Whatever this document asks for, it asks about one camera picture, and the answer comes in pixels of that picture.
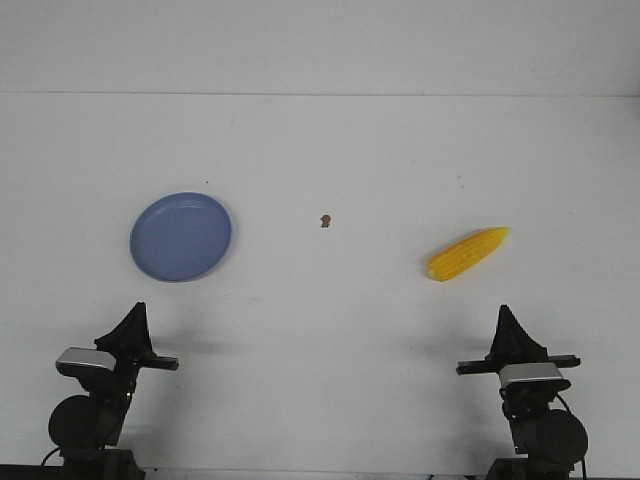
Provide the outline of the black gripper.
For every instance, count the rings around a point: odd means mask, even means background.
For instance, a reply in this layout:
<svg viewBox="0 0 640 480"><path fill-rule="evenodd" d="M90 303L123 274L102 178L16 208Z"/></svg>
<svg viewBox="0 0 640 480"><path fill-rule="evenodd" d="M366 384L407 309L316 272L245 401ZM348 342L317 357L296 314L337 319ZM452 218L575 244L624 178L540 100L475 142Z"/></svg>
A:
<svg viewBox="0 0 640 480"><path fill-rule="evenodd" d="M498 361L485 358L484 360L461 361L455 368L456 374L459 376L496 374L498 376L499 370L504 366L521 363L552 362L559 368L560 372L563 369L576 368L581 365L581 358L575 355L548 356L547 349L527 334L506 304L501 305L499 308L496 333L488 357L511 359ZM553 400L561 392L547 385L535 384L515 385L508 389L503 389L500 384L499 387L499 394L503 400L515 400L516 398L529 396L541 398L542 400Z"/></svg>
<svg viewBox="0 0 640 480"><path fill-rule="evenodd" d="M138 302L108 334L95 340L98 351L110 353L116 360L108 382L111 395L133 394L141 369L176 371L179 360L157 355L152 348L144 302Z"/></svg>

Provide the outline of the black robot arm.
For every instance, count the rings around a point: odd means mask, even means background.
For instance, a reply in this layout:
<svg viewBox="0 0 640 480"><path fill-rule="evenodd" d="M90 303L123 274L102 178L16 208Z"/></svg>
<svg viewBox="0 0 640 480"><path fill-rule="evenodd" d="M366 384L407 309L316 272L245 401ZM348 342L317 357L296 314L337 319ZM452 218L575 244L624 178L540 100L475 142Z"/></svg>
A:
<svg viewBox="0 0 640 480"><path fill-rule="evenodd" d="M92 348L67 348L55 367L84 390L60 402L49 419L49 436L67 456L115 446L140 370L175 371L179 360L156 354L146 304L138 302L112 331L95 339Z"/></svg>
<svg viewBox="0 0 640 480"><path fill-rule="evenodd" d="M553 409L551 403L571 387L561 371L580 365L575 355L549 354L504 304L498 311L489 353L482 360L459 362L456 373L497 375L502 412L515 451L527 456L533 471L568 472L584 459L588 436L573 413Z"/></svg>

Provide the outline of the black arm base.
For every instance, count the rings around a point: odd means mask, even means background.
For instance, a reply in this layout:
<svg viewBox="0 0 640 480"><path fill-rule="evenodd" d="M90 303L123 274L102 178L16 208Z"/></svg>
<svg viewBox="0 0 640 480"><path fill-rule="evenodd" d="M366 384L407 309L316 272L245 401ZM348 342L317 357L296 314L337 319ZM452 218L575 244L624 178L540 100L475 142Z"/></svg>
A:
<svg viewBox="0 0 640 480"><path fill-rule="evenodd" d="M486 479L567 480L574 470L572 464L551 464L530 458L499 458L489 468Z"/></svg>
<svg viewBox="0 0 640 480"><path fill-rule="evenodd" d="M141 469L131 450L99 450L92 457L66 458L60 466L39 465L43 473L52 479L84 480L143 480L146 472Z"/></svg>

